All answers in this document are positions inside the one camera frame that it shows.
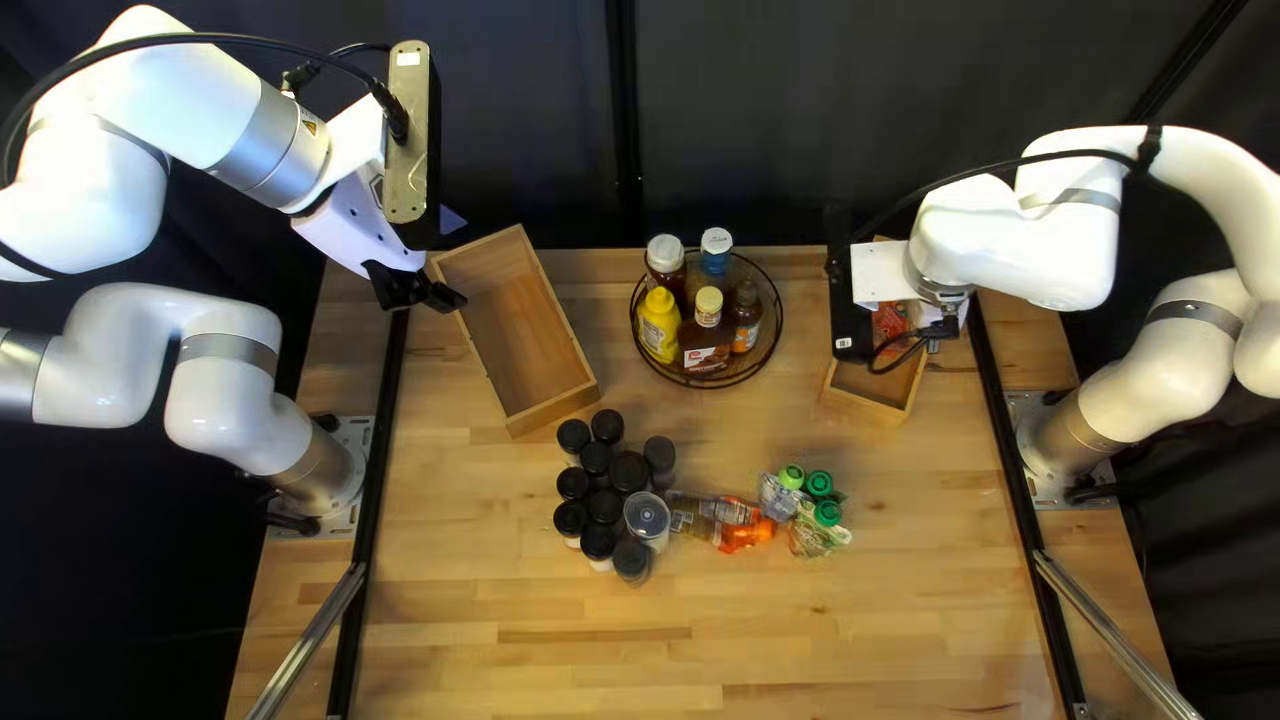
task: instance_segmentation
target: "mustard bottle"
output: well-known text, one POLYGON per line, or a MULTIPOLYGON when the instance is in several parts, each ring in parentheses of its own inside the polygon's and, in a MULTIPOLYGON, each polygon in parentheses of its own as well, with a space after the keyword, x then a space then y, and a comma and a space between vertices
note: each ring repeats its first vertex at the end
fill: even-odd
POLYGON ((636 313, 636 336, 640 345, 662 364, 676 360, 676 331, 680 329, 680 310, 676 296, 658 286, 650 290, 636 313))

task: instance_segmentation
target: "black pole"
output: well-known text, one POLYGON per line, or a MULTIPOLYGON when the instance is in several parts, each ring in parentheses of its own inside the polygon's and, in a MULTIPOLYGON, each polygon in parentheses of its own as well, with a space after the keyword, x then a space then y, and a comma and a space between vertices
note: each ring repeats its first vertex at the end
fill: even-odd
POLYGON ((369 462, 365 465, 365 487, 361 491, 360 521, 356 525, 356 543, 351 561, 365 562, 365 584, 351 600, 338 628, 338 648, 333 660, 329 682, 329 720, 351 716, 351 702, 356 696, 356 669, 360 661, 360 638, 365 630, 365 601, 372 582, 374 541, 378 537, 378 518, 383 510, 383 486, 390 464, 390 446, 396 418, 396 397, 404 357, 404 338, 408 334, 408 310, 392 313, 390 332, 387 336, 387 354, 383 356, 383 382, 378 388, 378 410, 374 414, 374 437, 369 441, 369 462))
POLYGON ((1071 638, 1066 633, 1066 619, 1062 616, 1062 606, 1059 605, 1057 593, 1036 571, 1032 551, 1044 550, 1044 538, 1039 532, 1032 496, 1027 491, 1023 456, 1018 451, 1018 436, 1014 433, 1014 424, 1005 409, 1005 388, 1000 382, 1000 366, 991 350, 991 338, 987 337, 982 304, 978 302, 977 295, 969 299, 969 316, 965 324, 969 328, 969 345, 973 346, 978 375, 982 378, 982 393, 987 400, 987 413, 991 415, 991 427, 1000 450, 1000 464, 1005 470, 1009 501, 1014 506, 1018 537, 1023 543, 1027 573, 1032 579, 1032 594, 1036 596, 1036 609, 1039 611, 1041 626, 1044 629, 1044 642, 1048 644, 1053 674, 1057 676, 1057 692, 1062 698, 1066 717, 1075 717, 1074 706, 1085 702, 1084 687, 1080 684, 1080 673, 1075 666, 1071 638))
POLYGON ((1156 79, 1152 81, 1147 91, 1138 99, 1138 102, 1129 110, 1124 120, 1125 124, 1149 123, 1155 119, 1156 113, 1164 108, 1169 97, 1178 90, 1178 86, 1187 79, 1187 76, 1196 68, 1201 58, 1208 53, 1210 47, 1213 46, 1213 42, 1222 35, 1226 27, 1231 24, 1231 20, 1240 13, 1245 3, 1248 0, 1215 0, 1204 10, 1204 14, 1196 22, 1187 33, 1187 37, 1174 49, 1172 55, 1165 61, 1165 67, 1160 69, 1156 79))
POLYGON ((609 44, 609 94, 613 104, 614 188, 622 215, 622 238, 640 245, 646 237, 644 172, 640 160, 640 86, 636 79, 635 0, 607 0, 604 23, 609 44))

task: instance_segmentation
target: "round wire basket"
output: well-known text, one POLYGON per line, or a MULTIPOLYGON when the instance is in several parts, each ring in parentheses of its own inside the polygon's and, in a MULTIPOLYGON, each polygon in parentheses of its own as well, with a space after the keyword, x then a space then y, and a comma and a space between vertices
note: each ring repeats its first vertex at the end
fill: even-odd
MULTIPOLYGON (((631 291, 631 342, 645 364, 676 384, 695 389, 721 389, 736 386, 760 372, 760 368, 773 356, 773 350, 778 346, 778 338, 782 337, 782 297, 778 295, 777 286, 773 284, 773 281, 769 279, 768 273, 763 268, 737 252, 731 252, 731 255, 733 256, 733 261, 730 264, 728 287, 735 287, 737 283, 748 279, 754 282, 759 292, 760 305, 764 306, 764 315, 760 318, 760 333, 755 341, 755 347, 742 354, 730 354, 728 364, 713 373, 687 375, 680 368, 678 361, 664 364, 658 361, 653 355, 649 355, 634 332, 636 327, 636 311, 649 292, 645 288, 645 278, 641 277, 635 290, 631 291)), ((686 268, 692 268, 698 261, 698 250, 685 252, 686 268)))

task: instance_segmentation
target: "wooden box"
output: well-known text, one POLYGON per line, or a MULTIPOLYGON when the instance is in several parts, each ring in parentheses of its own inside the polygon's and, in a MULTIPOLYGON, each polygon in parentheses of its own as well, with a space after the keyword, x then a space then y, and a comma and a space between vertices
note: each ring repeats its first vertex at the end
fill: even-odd
POLYGON ((873 375, 863 363, 831 360, 822 384, 822 402, 828 407, 855 407, 887 424, 897 424, 911 413, 915 391, 929 354, 920 350, 915 357, 886 375, 873 375))
POLYGON ((595 374, 520 225, 431 259, 436 278, 467 296, 454 313, 485 369, 511 437, 600 398, 595 374))

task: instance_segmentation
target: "green bottle cap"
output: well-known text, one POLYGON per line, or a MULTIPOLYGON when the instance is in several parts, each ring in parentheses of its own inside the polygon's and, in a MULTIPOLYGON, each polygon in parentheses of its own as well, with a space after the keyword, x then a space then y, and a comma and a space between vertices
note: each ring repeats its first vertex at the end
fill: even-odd
POLYGON ((804 487, 804 469, 791 464, 778 473, 778 483, 787 489, 800 489, 804 487))
POLYGON ((835 500, 819 501, 813 509, 813 518, 824 528, 838 525, 841 518, 840 503, 835 500))
POLYGON ((804 491, 812 497, 831 495, 831 473, 826 470, 814 470, 804 479, 804 491))

